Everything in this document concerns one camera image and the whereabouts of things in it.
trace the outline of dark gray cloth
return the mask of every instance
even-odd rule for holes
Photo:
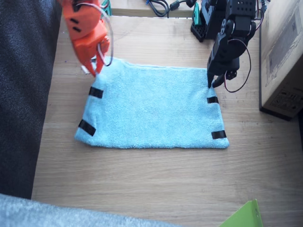
[[[0,193],[31,198],[60,18],[56,0],[0,0]]]

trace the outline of cardboard box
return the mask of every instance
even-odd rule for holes
[[[290,120],[303,108],[303,0],[273,0],[260,31],[260,110]]]

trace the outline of towel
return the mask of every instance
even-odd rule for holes
[[[108,148],[226,148],[206,69],[114,59],[92,84],[75,139]]]
[[[91,210],[57,207],[0,194],[1,227],[178,227]]]

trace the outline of wooden surface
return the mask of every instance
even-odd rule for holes
[[[115,56],[132,63],[206,67],[212,42],[199,43],[190,19],[112,17]],[[93,78],[84,75],[64,24],[36,168],[33,200],[172,222],[219,226],[258,199],[264,226],[303,224],[303,153],[297,119],[258,110],[258,33],[249,43],[244,89],[216,88],[230,147],[106,149],[77,142]],[[237,88],[249,69],[241,57]]]
[[[168,5],[175,0],[166,0]],[[115,16],[132,16],[132,17],[156,17],[150,5],[146,5],[146,0],[111,0],[112,13]],[[156,9],[163,11],[163,7],[154,3]],[[188,17],[193,16],[194,7],[189,8],[185,2],[180,3],[177,10],[169,12],[169,17]]]

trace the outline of black tape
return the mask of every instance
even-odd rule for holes
[[[93,126],[91,126],[89,123],[87,123],[85,120],[81,120],[78,127],[83,129],[85,132],[87,132],[91,136],[93,136],[96,132],[96,129]]]
[[[90,87],[89,95],[90,95],[90,96],[97,97],[97,98],[102,98],[102,96],[103,96],[103,91],[100,90],[100,89],[96,89],[96,88],[94,88],[94,87]]]
[[[226,138],[226,134],[225,134],[224,130],[222,130],[222,131],[213,131],[212,136],[213,136],[214,140]]]
[[[219,103],[218,97],[214,96],[214,97],[207,98],[207,102],[208,103]]]

